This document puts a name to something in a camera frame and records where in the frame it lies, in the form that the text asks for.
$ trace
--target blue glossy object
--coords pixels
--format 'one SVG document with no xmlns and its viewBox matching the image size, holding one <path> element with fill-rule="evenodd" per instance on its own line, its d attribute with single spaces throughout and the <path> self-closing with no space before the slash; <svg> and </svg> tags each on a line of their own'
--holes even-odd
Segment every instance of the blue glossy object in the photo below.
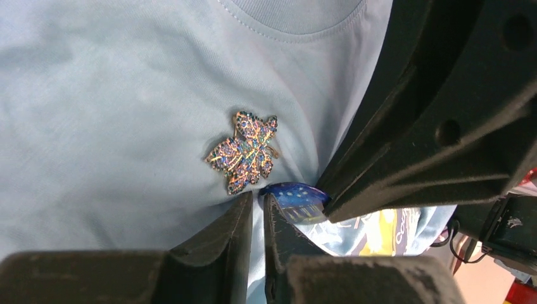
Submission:
<svg viewBox="0 0 537 304">
<path fill-rule="evenodd" d="M 300 182 L 281 182 L 261 189 L 259 195 L 272 194 L 293 224 L 315 224 L 326 220 L 322 210 L 330 201 L 328 194 Z"/>
</svg>

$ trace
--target light blue fabric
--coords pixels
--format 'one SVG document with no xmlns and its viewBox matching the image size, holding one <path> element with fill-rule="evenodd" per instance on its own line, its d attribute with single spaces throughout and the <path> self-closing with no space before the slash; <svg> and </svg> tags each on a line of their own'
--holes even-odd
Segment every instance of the light blue fabric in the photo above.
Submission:
<svg viewBox="0 0 537 304">
<path fill-rule="evenodd" d="M 282 156 L 247 190 L 313 184 L 360 105 L 390 9 L 391 0 L 0 1 L 0 258 L 185 241 L 229 206 L 203 158 L 232 134 L 237 110 L 279 119 Z M 423 221 L 416 252 L 435 220 Z M 262 227 L 256 207 L 249 295 L 264 276 Z"/>
</svg>

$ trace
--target seam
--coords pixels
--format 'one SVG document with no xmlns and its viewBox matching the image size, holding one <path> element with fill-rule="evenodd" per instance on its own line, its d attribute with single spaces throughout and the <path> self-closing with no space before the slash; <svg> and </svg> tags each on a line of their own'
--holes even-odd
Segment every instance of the seam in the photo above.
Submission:
<svg viewBox="0 0 537 304">
<path fill-rule="evenodd" d="M 278 39 L 276 37 L 272 37 L 271 35 L 267 35 L 267 34 L 264 34 L 258 30 L 256 30 L 255 28 L 253 27 L 250 27 L 248 24 L 244 23 L 237 15 L 235 15 L 231 10 L 229 10 L 229 8 L 222 2 L 222 0 L 217 0 L 218 3 L 220 3 L 220 5 L 222 5 L 222 7 L 225 9 L 226 12 L 228 12 L 233 18 L 235 18 L 235 20 L 237 20 L 241 25 L 244 25 L 247 29 L 251 30 L 252 32 L 254 33 L 257 33 L 258 35 L 261 35 L 263 37 L 266 37 L 268 39 L 271 39 L 271 40 L 274 40 L 274 41 L 277 41 L 277 42 L 283 42 L 283 43 L 287 43 L 287 44 L 301 44 L 301 43 L 308 43 L 308 42 L 313 42 L 313 41 L 316 41 L 316 40 L 319 40 L 323 37 L 327 37 L 327 36 L 330 36 L 330 35 L 336 35 L 346 29 L 348 29 L 348 27 L 350 25 L 352 25 L 356 19 L 358 19 L 359 16 L 362 15 L 362 12 L 363 12 L 363 9 L 366 7 L 367 5 L 367 1 L 368 0 L 362 0 L 360 2 L 360 4 L 358 5 L 358 7 L 350 13 L 350 15 L 354 14 L 354 16 L 352 16 L 351 18 L 348 18 L 348 16 L 343 20 L 341 21 L 340 23 L 332 26 L 331 28 L 334 28 L 334 27 L 337 27 L 338 25 L 340 25 L 341 23 L 347 23 L 345 26 L 341 26 L 339 29 L 333 31 L 333 32 L 329 32 L 331 28 L 326 28 L 324 30 L 321 30 L 319 32 L 314 32 L 314 33 L 310 33 L 310 34 L 289 34 L 289 33 L 285 33 L 286 35 L 294 35 L 296 37 L 306 37 L 308 35 L 315 35 L 315 34 L 320 34 L 324 31 L 327 31 L 326 34 L 320 34 L 318 37 L 312 37 L 310 40 L 305 40 L 305 41 L 287 41 L 287 40 L 281 40 L 281 39 Z"/>
</svg>

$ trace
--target gold brooch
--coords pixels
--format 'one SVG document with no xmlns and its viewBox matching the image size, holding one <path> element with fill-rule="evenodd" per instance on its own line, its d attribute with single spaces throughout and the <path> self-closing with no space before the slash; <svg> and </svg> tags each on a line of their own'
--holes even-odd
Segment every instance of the gold brooch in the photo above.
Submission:
<svg viewBox="0 0 537 304">
<path fill-rule="evenodd" d="M 224 171 L 229 195 L 241 192 L 248 184 L 257 184 L 260 175 L 269 177 L 271 154 L 278 158 L 276 150 L 268 146 L 278 126 L 276 116 L 264 122 L 252 113 L 240 111 L 233 117 L 233 123 L 233 137 L 218 144 L 206 159 L 213 169 Z"/>
</svg>

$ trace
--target colorful rhinestone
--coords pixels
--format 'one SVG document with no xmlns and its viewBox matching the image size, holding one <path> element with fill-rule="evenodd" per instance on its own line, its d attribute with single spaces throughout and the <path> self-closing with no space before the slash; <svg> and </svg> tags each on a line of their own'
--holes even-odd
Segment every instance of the colorful rhinestone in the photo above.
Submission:
<svg viewBox="0 0 537 304">
<path fill-rule="evenodd" d="M 300 182 L 268 185 L 259 195 L 272 194 L 292 224 L 317 224 L 326 220 L 322 210 L 330 202 L 328 194 Z"/>
<path fill-rule="evenodd" d="M 252 113 L 240 111 L 233 121 L 234 136 L 218 144 L 206 158 L 213 169 L 224 171 L 229 195 L 241 192 L 248 184 L 257 184 L 260 175 L 268 178 L 272 157 L 278 158 L 276 151 L 268 146 L 278 126 L 276 117 L 264 122 Z"/>
</svg>

